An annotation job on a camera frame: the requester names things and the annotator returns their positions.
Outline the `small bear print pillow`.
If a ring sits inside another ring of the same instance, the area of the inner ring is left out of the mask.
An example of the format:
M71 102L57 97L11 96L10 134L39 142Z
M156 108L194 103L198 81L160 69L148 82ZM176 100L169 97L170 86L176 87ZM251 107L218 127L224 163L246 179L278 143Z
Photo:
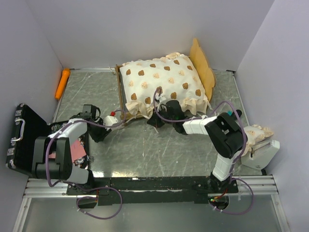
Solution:
M242 157L245 156L248 152L252 150L252 147L265 140L268 137L271 137L274 132L268 128L268 127L261 127L259 125L251 125L246 126L244 128L244 131L247 135L247 142L246 142L246 148L245 151L242 154Z

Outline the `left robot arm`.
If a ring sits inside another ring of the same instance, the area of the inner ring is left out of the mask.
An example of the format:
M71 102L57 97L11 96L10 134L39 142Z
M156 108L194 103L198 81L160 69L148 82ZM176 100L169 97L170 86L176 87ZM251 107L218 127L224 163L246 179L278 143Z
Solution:
M53 187L63 181L77 184L84 194L95 190L95 181L91 170L76 167L72 160L72 148L82 135L89 134L96 143L101 142L119 122L115 112L101 118L100 109L85 104L83 110L72 116L65 126L47 137L38 137L34 143L32 176L46 179Z

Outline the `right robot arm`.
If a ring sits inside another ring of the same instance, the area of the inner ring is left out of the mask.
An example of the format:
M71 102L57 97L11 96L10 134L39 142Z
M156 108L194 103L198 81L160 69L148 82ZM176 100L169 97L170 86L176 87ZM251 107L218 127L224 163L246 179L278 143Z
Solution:
M229 101L220 103L228 104L232 113L223 112L218 116L186 118L177 100L159 103L154 100L152 121L158 120L159 124L169 123L179 134L206 135L210 138L218 155L215 167L211 172L211 187L215 192L222 192L232 181L232 172L235 163L244 153L247 142L239 111Z

